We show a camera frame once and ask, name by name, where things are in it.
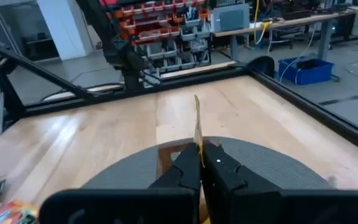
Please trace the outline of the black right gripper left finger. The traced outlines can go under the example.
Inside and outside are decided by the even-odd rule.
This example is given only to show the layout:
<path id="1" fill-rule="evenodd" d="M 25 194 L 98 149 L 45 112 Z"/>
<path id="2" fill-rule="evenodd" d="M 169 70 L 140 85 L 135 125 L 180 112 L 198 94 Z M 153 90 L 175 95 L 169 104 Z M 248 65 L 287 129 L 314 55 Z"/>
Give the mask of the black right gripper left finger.
<path id="1" fill-rule="evenodd" d="M 199 224 L 198 145 L 181 145 L 171 166 L 146 189 L 62 190 L 42 204 L 39 224 Z"/>

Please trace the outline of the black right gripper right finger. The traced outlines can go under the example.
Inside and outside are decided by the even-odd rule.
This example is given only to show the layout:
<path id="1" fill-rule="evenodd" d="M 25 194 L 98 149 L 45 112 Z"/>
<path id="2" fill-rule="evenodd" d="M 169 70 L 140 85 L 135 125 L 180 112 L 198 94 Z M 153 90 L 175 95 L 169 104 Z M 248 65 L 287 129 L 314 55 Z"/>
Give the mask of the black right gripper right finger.
<path id="1" fill-rule="evenodd" d="M 211 143 L 202 158 L 210 224 L 358 224 L 358 190 L 285 190 Z"/>

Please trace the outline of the vanilla cinnamon apple tea packet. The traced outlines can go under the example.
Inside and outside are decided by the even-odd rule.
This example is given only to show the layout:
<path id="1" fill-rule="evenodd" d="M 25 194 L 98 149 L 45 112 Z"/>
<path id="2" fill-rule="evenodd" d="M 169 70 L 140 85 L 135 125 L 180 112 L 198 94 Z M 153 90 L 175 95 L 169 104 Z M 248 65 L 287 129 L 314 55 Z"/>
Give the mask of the vanilla cinnamon apple tea packet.
<path id="1" fill-rule="evenodd" d="M 204 158 L 203 158 L 203 134 L 201 127 L 201 116 L 200 116 L 200 100 L 197 95 L 194 95 L 195 98 L 195 108 L 196 108 L 196 122 L 195 122 L 195 135 L 194 142 L 198 148 L 198 155 L 200 157 L 201 167 L 205 168 Z M 200 197 L 200 222 L 201 224 L 211 224 L 209 218 L 209 212 L 206 204 L 206 200 L 203 196 Z"/>

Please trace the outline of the grey round woven placemat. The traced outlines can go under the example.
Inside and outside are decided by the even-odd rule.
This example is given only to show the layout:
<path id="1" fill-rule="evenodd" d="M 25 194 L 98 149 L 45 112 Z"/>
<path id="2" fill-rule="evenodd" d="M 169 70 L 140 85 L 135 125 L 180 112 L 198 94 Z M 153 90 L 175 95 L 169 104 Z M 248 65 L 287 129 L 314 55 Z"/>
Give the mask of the grey round woven placemat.
<path id="1" fill-rule="evenodd" d="M 302 162 L 251 142 L 211 136 L 223 144 L 224 151 L 242 165 L 283 189 L 333 189 L 334 186 Z M 158 177 L 158 150 L 188 143 L 178 139 L 149 147 L 110 165 L 92 177 L 84 189 L 146 189 Z"/>

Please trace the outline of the wooden three-compartment tray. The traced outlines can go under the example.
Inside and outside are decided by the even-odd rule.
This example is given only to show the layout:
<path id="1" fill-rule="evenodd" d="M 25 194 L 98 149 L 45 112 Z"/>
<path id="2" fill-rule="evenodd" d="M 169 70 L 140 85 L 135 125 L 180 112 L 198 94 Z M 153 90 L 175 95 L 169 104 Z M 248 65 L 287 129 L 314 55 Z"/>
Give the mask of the wooden three-compartment tray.
<path id="1" fill-rule="evenodd" d="M 196 143 L 191 139 L 184 139 L 177 142 L 169 142 L 167 144 L 161 145 L 158 149 L 158 169 L 157 176 L 160 177 L 166 173 L 173 164 L 172 154 L 181 153 L 188 146 L 195 146 L 198 160 L 201 162 L 202 168 L 205 168 L 205 158 L 204 152 L 207 149 L 208 144 L 213 144 L 215 146 L 222 146 L 221 142 L 215 139 L 214 141 L 209 138 L 204 138 L 202 144 Z"/>

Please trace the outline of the blue plastic bin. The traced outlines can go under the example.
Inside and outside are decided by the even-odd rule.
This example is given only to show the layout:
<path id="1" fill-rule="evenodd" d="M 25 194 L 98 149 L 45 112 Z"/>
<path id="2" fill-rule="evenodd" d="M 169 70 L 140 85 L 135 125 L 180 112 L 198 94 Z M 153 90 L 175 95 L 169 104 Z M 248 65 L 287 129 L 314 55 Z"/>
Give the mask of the blue plastic bin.
<path id="1" fill-rule="evenodd" d="M 309 85 L 331 79 L 334 64 L 318 58 L 300 57 L 278 61 L 278 79 Z"/>

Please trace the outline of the rack of parts bins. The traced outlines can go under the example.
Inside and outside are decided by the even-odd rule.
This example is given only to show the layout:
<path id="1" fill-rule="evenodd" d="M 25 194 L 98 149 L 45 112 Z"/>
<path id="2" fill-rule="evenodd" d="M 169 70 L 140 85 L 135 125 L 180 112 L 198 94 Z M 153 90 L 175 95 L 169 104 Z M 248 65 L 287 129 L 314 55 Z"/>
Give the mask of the rack of parts bins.
<path id="1" fill-rule="evenodd" d="M 142 75 L 210 65 L 206 0 L 99 0 L 145 61 Z"/>

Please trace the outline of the long wooden workbench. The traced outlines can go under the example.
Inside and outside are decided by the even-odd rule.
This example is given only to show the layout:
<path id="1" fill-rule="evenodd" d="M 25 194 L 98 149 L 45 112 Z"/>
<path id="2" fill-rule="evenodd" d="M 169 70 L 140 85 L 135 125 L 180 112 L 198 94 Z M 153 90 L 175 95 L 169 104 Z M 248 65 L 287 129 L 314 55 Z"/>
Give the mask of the long wooden workbench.
<path id="1" fill-rule="evenodd" d="M 319 47 L 318 47 L 318 58 L 326 60 L 328 54 L 328 47 L 331 41 L 331 26 L 334 22 L 335 18 L 341 16 L 348 16 L 351 14 L 358 14 L 358 6 L 351 6 L 344 12 L 336 12 L 333 14 L 324 14 L 324 15 L 316 15 L 301 19 L 295 19 L 292 21 L 283 21 L 283 22 L 275 22 L 272 25 L 268 26 L 269 29 L 278 29 L 281 27 L 292 27 L 292 26 L 302 26 L 312 23 L 321 23 L 321 35 L 319 40 Z M 242 34 L 250 34 L 254 33 L 257 30 L 261 30 L 261 26 L 250 26 L 246 29 L 239 29 L 239 30 L 230 30 L 225 32 L 213 32 L 215 37 L 224 37 L 230 36 L 231 41 L 231 58 L 232 60 L 238 60 L 238 47 L 236 37 Z"/>

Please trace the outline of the grey box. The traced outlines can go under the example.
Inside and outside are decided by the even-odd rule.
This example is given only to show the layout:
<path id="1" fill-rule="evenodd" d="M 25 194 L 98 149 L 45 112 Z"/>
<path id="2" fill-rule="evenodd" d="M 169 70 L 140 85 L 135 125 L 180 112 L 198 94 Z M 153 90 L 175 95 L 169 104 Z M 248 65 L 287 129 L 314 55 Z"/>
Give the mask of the grey box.
<path id="1" fill-rule="evenodd" d="M 211 27 L 214 32 L 226 32 L 250 27 L 249 4 L 235 4 L 212 10 Z"/>

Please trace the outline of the black metal table frame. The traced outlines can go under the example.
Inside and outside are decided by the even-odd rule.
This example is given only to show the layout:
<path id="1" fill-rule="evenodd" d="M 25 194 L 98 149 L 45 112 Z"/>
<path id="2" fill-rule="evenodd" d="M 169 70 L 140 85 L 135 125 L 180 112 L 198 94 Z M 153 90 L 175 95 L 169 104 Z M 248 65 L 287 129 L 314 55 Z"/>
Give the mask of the black metal table frame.
<path id="1" fill-rule="evenodd" d="M 117 86 L 96 91 L 86 90 L 60 78 L 30 60 L 15 54 L 2 43 L 0 43 L 0 58 L 5 60 L 3 64 L 0 64 L 0 84 L 9 98 L 8 110 L 15 120 L 228 78 L 250 76 L 358 147 L 358 126 L 336 116 L 276 82 L 273 79 L 274 61 L 268 56 L 255 58 L 249 63 L 236 62 L 229 65 L 217 66 L 216 68 L 203 67 L 197 72 L 188 72 L 186 75 L 174 75 L 163 78 L 159 84 L 152 85 L 150 88 L 137 85 L 136 88 L 127 90 L 124 87 Z M 57 100 L 23 105 L 15 89 L 13 89 L 12 83 L 6 76 L 6 72 L 17 66 L 23 67 L 35 75 L 46 79 L 46 81 L 67 90 L 71 95 Z"/>

